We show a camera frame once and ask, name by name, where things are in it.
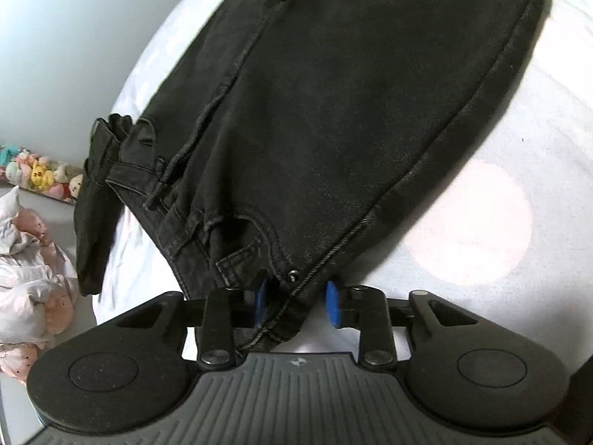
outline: yellow plush toy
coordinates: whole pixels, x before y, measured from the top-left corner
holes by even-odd
[[[54,183],[53,172],[48,170],[46,166],[36,162],[33,166],[33,172],[31,172],[31,182],[42,192],[45,192]]]

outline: rivet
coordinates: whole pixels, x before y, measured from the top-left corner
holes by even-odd
[[[207,365],[224,365],[230,359],[226,349],[211,349],[202,355],[202,361]]]
[[[298,273],[296,269],[293,269],[291,272],[288,273],[288,279],[290,279],[293,283],[297,282],[300,277],[301,275]]]
[[[393,361],[393,355],[383,349],[375,349],[365,353],[365,361],[369,365],[382,366],[387,365]]]

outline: light spot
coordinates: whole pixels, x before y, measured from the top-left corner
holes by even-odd
[[[488,284],[521,262],[532,226],[531,206],[513,178],[497,165],[471,159],[404,244],[435,278]]]

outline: seam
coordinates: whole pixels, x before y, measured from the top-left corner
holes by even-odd
[[[151,176],[154,177],[154,174],[152,173],[152,171],[150,169],[147,169],[146,167],[142,167],[141,165],[131,164],[129,162],[120,162],[120,161],[111,161],[111,162],[114,164],[117,164],[118,166],[121,166],[121,167],[130,167],[132,169],[138,169],[140,171],[144,171],[147,174],[150,174]]]
[[[278,344],[280,344],[280,343],[284,343],[284,341],[285,341],[284,339],[282,339],[282,338],[281,338],[280,336],[278,336],[277,334],[274,334],[274,333],[272,333],[272,331],[271,331],[271,330],[267,331],[267,332],[266,332],[266,335],[267,335],[269,338],[273,339],[273,340],[274,340],[275,342],[277,342]]]
[[[122,194],[120,192],[118,192],[117,189],[114,188],[113,186],[111,186],[111,187],[112,187],[113,191],[116,193],[116,195],[119,197],[119,200],[124,205],[128,206],[131,209],[138,208],[138,206],[130,206],[129,203],[126,202],[126,199],[123,199]],[[136,191],[135,189],[128,189],[128,190],[138,193],[138,191]],[[171,267],[171,271],[173,271],[173,275],[177,279],[177,282],[179,282],[179,287],[183,291],[183,296],[185,296],[185,298],[188,300],[192,299],[192,297],[190,296],[190,293],[189,293],[188,283],[185,281],[185,279],[183,279],[183,275],[179,271],[179,267],[177,265],[177,257],[172,256],[171,253],[168,251],[168,249],[159,243],[158,235],[157,235],[158,233],[156,232],[155,226],[153,226],[153,224],[150,222],[150,219],[146,215],[146,213],[140,211],[140,212],[134,212],[133,214],[134,214],[134,217],[138,220],[138,222],[142,226],[142,228],[145,230],[150,230],[152,235],[154,235],[154,237],[152,237],[152,235],[149,234],[150,238],[155,243],[155,245],[159,249],[159,251],[161,251],[162,255],[167,260],[167,263]],[[206,251],[204,251],[204,249],[200,245],[199,241],[195,243],[195,246],[196,246],[198,252],[200,253],[200,256],[199,256],[200,259],[202,259],[203,262],[206,264],[206,266],[208,266],[208,256],[206,254]]]
[[[189,241],[192,240],[192,236],[194,235],[196,229],[198,228],[198,225],[202,221],[200,219],[201,213],[192,212],[187,219],[182,219],[181,215],[179,214],[179,211],[175,206],[171,206],[168,212],[172,212],[176,220],[179,221],[179,223],[182,224],[183,227],[183,230],[180,233],[178,233],[177,236],[174,239],[172,239],[166,246],[169,254],[171,256],[176,257],[181,251],[181,249]]]
[[[293,267],[293,264],[289,261],[289,259],[286,257],[286,254],[282,250],[280,239],[278,239],[278,234],[274,228],[274,225],[268,221],[261,212],[254,208],[254,206],[245,203],[236,203],[233,208],[238,211],[238,213],[235,212],[232,214],[233,217],[251,221],[257,230],[263,235],[266,244],[270,249],[270,259],[272,261],[272,266],[274,267],[274,274],[281,281],[285,282],[284,276],[279,271],[277,271],[277,269],[282,269],[286,265],[288,265],[288,267]]]
[[[206,130],[206,120],[211,115],[212,110],[218,105],[218,103],[221,102],[221,100],[227,95],[229,90],[232,88],[233,84],[236,82],[236,79],[239,76],[239,72],[241,72],[241,69],[245,63],[245,60],[247,59],[247,56],[251,53],[251,50],[253,50],[253,47],[262,36],[263,31],[265,30],[266,26],[268,26],[269,20],[271,20],[272,18],[272,15],[274,15],[278,11],[278,7],[269,10],[267,14],[265,14],[262,17],[259,26],[257,27],[255,33],[250,38],[250,40],[247,41],[247,44],[245,45],[243,51],[239,55],[239,58],[236,59],[235,62],[230,64],[230,72],[228,72],[226,75],[222,77],[222,80],[216,88],[215,96],[206,105],[206,108],[202,111],[202,114],[196,120],[196,123],[194,124],[194,130],[192,131],[189,140],[183,145],[181,150],[179,150],[179,152],[176,155],[174,155],[173,158],[169,161],[167,168],[163,172],[161,181],[166,182],[171,177],[177,164],[181,160],[183,160],[185,156],[188,154],[188,152],[198,143],[200,136]]]
[[[458,115],[462,114],[464,112],[464,110],[471,103],[473,103],[474,99],[476,98],[476,94],[482,88],[482,85],[484,84],[484,81],[491,75],[491,73],[493,72],[493,70],[496,67],[498,67],[498,64],[500,63],[500,61],[503,60],[503,59],[506,59],[506,51],[509,49],[509,47],[512,46],[512,44],[514,43],[515,39],[517,38],[518,29],[519,29],[521,20],[523,20],[524,16],[532,8],[532,5],[533,5],[533,0],[528,0],[527,3],[526,3],[526,5],[525,5],[525,7],[523,8],[523,11],[521,12],[520,16],[518,17],[517,22],[515,23],[512,31],[511,31],[511,34],[509,35],[509,38],[508,38],[508,40],[505,43],[505,46],[502,48],[502,50],[500,50],[500,53],[498,54],[497,58],[494,60],[494,62],[492,63],[492,65],[490,66],[490,68],[488,69],[488,71],[481,78],[478,86],[476,87],[476,90],[472,93],[472,95],[469,97],[469,99],[466,101],[466,103],[451,118],[451,120],[443,127],[443,129],[441,129],[441,131],[435,136],[435,138],[432,139],[432,141],[430,142],[430,144],[427,145],[425,151],[414,162],[414,164],[412,166],[410,166],[408,172],[406,172],[405,175],[402,176],[402,178],[398,179],[393,184],[390,184],[375,199],[375,202],[373,203],[373,205],[371,206],[371,208],[366,212],[366,214],[356,224],[354,224],[354,227],[351,228],[351,230],[348,231],[346,233],[346,235],[344,237],[342,237],[342,239],[340,239],[340,241],[338,242],[338,244],[336,244],[334,247],[332,247],[330,249],[330,251],[328,253],[326,253],[325,256],[322,257],[321,260],[311,269],[311,271],[309,271],[309,273],[303,279],[303,281],[301,282],[301,284],[299,284],[292,291],[292,293],[286,299],[286,301],[284,302],[284,304],[282,305],[282,307],[280,308],[280,310],[278,310],[278,312],[276,313],[276,315],[273,316],[273,317],[271,317],[271,318],[269,318],[268,320],[265,320],[262,323],[262,327],[256,333],[256,335],[253,337],[253,339],[251,340],[251,342],[245,344],[244,347],[250,347],[250,346],[255,345],[262,338],[262,336],[263,336],[264,333],[268,333],[269,331],[271,331],[271,329],[278,323],[278,321],[280,320],[280,318],[284,315],[284,313],[286,312],[286,309],[288,309],[289,305],[292,303],[292,301],[294,300],[294,298],[306,287],[306,285],[309,284],[309,282],[315,276],[315,274],[327,263],[327,261],[331,257],[333,257],[346,244],[348,244],[348,242],[352,241],[352,239],[355,237],[355,235],[358,232],[360,232],[360,230],[364,226],[366,226],[367,223],[369,223],[370,220],[372,220],[371,214],[372,214],[373,210],[375,210],[377,208],[378,203],[383,199],[383,197],[385,197],[385,195],[389,194],[389,192],[392,191],[400,182],[404,181],[406,178],[408,178],[410,176],[410,174],[414,171],[414,169],[415,169],[416,165],[418,164],[418,162],[420,162],[422,160],[422,157],[426,154],[426,152],[428,151],[428,149],[442,136],[442,134],[446,131],[447,128],[449,128],[449,126],[451,125],[451,123],[454,122],[454,120],[458,117]]]
[[[119,182],[119,181],[116,181],[116,180],[114,180],[114,179],[107,178],[107,179],[105,179],[105,182],[106,182],[106,183],[109,185],[109,187],[111,187],[113,190],[115,190],[115,188],[113,187],[113,186],[115,185],[115,186],[117,186],[117,187],[122,187],[122,188],[124,188],[124,189],[130,190],[130,191],[132,191],[132,192],[134,192],[134,193],[136,193],[136,194],[139,194],[140,196],[146,197],[146,194],[144,194],[142,191],[140,191],[140,190],[138,190],[138,189],[131,188],[129,185],[123,184],[123,183],[121,183],[121,182]]]
[[[136,124],[139,123],[145,123],[148,124],[150,126],[150,130],[152,130],[152,145],[150,146],[150,161],[152,162],[152,166],[154,169],[154,165],[156,164],[156,131],[155,131],[155,125],[154,125],[154,120],[152,118],[139,118],[138,121],[136,122]]]
[[[261,241],[258,238],[255,238],[246,246],[236,250],[226,257],[223,257],[222,259],[219,259],[215,263],[218,272],[221,274],[222,279],[227,286],[237,286],[240,280],[239,275],[236,272],[236,266],[257,255],[256,247],[258,247],[260,244]]]

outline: round pad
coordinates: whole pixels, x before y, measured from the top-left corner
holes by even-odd
[[[506,432],[541,423],[562,402],[569,375],[553,353],[506,330],[456,328],[443,327],[408,362],[405,382],[425,408],[464,428]]]
[[[87,392],[112,392],[138,375],[138,364],[120,353],[93,353],[83,356],[70,367],[70,379]]]
[[[519,383],[527,375],[525,362],[508,351],[475,349],[457,361],[459,373],[478,386],[506,388]]]
[[[27,390],[47,422],[83,434],[144,425],[189,387],[183,358],[145,329],[98,327],[44,354]]]

